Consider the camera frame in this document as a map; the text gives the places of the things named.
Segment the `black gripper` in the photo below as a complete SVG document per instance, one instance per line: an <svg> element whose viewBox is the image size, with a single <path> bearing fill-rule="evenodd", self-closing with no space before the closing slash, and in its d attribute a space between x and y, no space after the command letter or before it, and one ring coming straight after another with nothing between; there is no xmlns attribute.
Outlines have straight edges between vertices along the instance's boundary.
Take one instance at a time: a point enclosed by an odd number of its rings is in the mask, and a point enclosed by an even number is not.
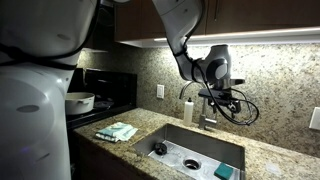
<svg viewBox="0 0 320 180"><path fill-rule="evenodd" d="M241 112L240 100L232 96L230 89L222 91L201 89L198 95L207 99L210 106L220 105L226 107L234 114Z"/></svg>

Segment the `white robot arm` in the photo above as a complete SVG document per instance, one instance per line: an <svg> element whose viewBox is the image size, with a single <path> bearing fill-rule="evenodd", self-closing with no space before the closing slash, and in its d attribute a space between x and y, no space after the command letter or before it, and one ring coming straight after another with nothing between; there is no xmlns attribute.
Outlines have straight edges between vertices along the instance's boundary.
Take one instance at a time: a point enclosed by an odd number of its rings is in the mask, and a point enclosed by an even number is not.
<svg viewBox="0 0 320 180"><path fill-rule="evenodd" d="M184 80L221 91L231 78L227 45L205 60L187 54L204 0L152 0ZM65 96L100 0L0 0L0 179L71 180Z"/></svg>

